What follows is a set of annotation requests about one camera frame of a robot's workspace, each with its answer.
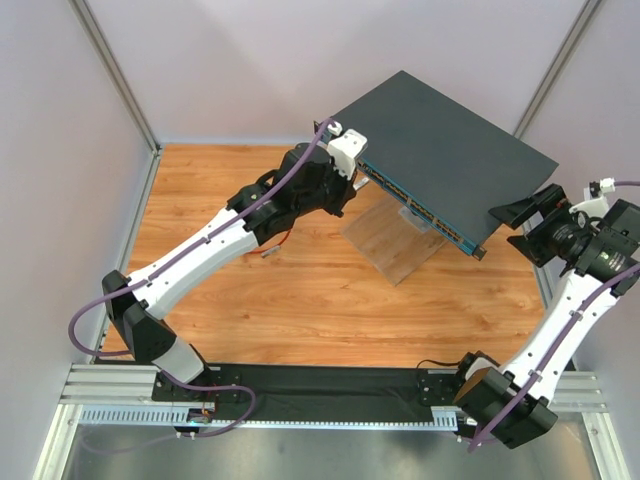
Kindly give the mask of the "wooden switch stand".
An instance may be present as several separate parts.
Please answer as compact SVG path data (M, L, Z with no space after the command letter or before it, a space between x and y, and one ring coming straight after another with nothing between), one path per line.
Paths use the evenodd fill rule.
M443 235L392 197L365 210L342 230L342 236L393 286L447 243Z

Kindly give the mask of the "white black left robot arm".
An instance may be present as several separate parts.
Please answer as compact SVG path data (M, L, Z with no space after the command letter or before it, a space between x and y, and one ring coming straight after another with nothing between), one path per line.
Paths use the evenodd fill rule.
M197 350L165 317L193 288L234 259L290 230L316 210L342 216L355 197L353 142L301 143L280 166L242 187L191 238L155 263L128 276L117 270L102 280L107 315L134 359L152 364L182 385L205 386L213 376Z

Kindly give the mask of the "dark blue network switch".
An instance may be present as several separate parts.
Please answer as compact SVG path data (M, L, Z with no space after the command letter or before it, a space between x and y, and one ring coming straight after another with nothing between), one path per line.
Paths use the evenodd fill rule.
M490 210L531 196L558 166L406 71L330 117L366 138L362 173L476 259L500 226Z

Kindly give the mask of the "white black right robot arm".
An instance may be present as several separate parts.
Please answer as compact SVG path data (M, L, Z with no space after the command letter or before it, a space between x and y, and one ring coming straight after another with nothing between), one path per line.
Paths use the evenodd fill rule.
M552 184L491 209L512 229L540 215L537 226L508 241L538 268L555 258L565 265L544 317L508 362L478 351L455 364L453 403L476 423L470 451L491 439L515 449L554 426L550 403L562 371L592 327L638 282L639 207L607 201L623 184L594 181L577 204Z

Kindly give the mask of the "aluminium frame post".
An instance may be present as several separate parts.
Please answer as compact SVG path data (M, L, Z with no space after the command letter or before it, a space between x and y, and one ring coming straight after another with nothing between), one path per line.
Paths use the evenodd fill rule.
M582 2L581 8L513 131L515 138L522 139L536 116L540 113L544 103L604 4L605 1L603 0L586 0Z
M161 150L161 143L137 101L90 3L86 0L69 0L68 3L147 147L156 154Z

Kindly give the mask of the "right aluminium frame post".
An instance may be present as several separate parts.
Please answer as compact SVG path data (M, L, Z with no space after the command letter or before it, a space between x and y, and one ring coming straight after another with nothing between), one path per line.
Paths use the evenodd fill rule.
M540 113L544 103L604 4L605 1L603 0L586 0L582 2L581 8L513 131L515 138L522 139L536 116Z

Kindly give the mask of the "silver transceiver module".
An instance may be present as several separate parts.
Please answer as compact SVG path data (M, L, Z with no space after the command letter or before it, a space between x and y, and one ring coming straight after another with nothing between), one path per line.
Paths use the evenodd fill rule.
M369 183L369 179L368 178L363 178L363 179L357 181L354 184L354 189L356 191L358 191L358 190L362 189L364 186L366 186L368 183Z
M271 248L269 248L269 249L266 249L266 250L262 251L262 252L260 253L260 255L261 255L261 257L263 257L263 258L264 258L264 257L267 257L267 256L272 255L272 254L276 253L277 251L279 251L279 250L280 250L280 248L281 248L281 246L280 246L280 245L274 245L274 246L272 246Z

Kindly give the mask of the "left aluminium frame post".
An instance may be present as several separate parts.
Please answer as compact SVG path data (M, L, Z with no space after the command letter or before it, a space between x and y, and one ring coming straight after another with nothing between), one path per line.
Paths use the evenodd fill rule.
M156 154L161 150L161 143L137 101L90 3L86 0L69 0L68 3L147 147Z

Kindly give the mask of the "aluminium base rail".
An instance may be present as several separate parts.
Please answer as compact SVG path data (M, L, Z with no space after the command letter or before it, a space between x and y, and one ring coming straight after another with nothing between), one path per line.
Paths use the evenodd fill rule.
M218 374L211 368L214 383ZM454 370L420 369L454 376L455 394L458 380ZM67 377L61 396L64 405L79 407L81 425L169 426L178 429L222 427L246 415L244 424L253 428L387 430L387 431L453 431L467 423L459 408L433 407L427 422L284 422L268 423L249 418L257 403L255 392L238 383L224 386L222 392L189 392L172 385L152 366L130 363L75 365Z

